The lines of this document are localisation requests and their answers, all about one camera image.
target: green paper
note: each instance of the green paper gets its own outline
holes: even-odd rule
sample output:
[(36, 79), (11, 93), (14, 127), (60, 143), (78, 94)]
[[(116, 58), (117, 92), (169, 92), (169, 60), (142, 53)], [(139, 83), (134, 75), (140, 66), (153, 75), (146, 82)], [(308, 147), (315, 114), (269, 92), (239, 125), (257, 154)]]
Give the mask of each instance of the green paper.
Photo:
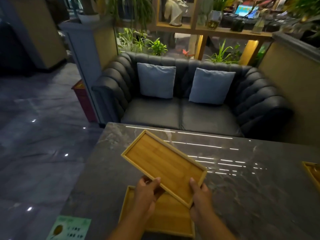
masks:
[(46, 240), (84, 240), (91, 219), (58, 216)]

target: bamboo tray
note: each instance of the bamboo tray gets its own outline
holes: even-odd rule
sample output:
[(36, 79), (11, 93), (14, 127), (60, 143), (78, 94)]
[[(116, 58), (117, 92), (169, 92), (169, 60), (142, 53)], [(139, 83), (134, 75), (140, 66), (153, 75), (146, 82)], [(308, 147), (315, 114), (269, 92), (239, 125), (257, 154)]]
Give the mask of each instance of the bamboo tray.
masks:
[[(134, 186), (127, 188), (119, 222), (132, 208), (134, 189)], [(154, 214), (146, 223), (146, 231), (195, 238), (195, 226), (189, 209), (166, 192), (157, 200)]]
[(320, 165), (307, 161), (303, 161), (302, 165), (306, 169), (307, 174), (320, 192)]
[(205, 166), (147, 130), (121, 155), (150, 179), (161, 177), (160, 186), (188, 208), (192, 205), (190, 178), (201, 186), (207, 174)]

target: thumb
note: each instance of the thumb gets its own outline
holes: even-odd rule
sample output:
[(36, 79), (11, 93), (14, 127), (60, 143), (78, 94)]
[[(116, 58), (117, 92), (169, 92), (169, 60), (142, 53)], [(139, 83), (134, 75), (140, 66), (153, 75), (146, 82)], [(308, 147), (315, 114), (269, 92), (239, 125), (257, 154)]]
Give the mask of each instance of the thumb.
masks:
[(158, 188), (160, 186), (160, 182), (161, 182), (161, 178), (160, 177), (156, 177), (150, 184), (149, 187), (152, 188), (152, 190), (155, 190), (156, 188)]
[(193, 193), (196, 193), (197, 191), (201, 190), (201, 188), (198, 186), (197, 182), (194, 180), (193, 177), (190, 178), (189, 183)]

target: laptop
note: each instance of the laptop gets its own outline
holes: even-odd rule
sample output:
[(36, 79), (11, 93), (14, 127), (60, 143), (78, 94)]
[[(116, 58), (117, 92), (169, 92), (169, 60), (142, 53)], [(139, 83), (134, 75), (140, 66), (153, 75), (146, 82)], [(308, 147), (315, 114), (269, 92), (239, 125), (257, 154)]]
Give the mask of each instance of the laptop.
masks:
[[(240, 17), (246, 16), (252, 9), (252, 6), (246, 6), (246, 5), (239, 5), (237, 10), (234, 14), (239, 15)], [(248, 19), (255, 18), (256, 12), (258, 11), (259, 7), (254, 7), (253, 11), (247, 16)]]

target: gray marble tabletop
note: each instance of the gray marble tabletop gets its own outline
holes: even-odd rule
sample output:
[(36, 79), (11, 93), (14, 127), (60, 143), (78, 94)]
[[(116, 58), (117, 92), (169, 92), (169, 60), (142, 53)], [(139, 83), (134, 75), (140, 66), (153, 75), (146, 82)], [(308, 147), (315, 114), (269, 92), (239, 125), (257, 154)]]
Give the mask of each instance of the gray marble tabletop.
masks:
[[(128, 185), (142, 173), (121, 153), (146, 128), (108, 123), (61, 214), (92, 219), (86, 239), (116, 227)], [(319, 239), (320, 193), (302, 161), (318, 149), (287, 143), (149, 127), (208, 168), (215, 212), (239, 239)], [(145, 233), (143, 239), (178, 237)]]

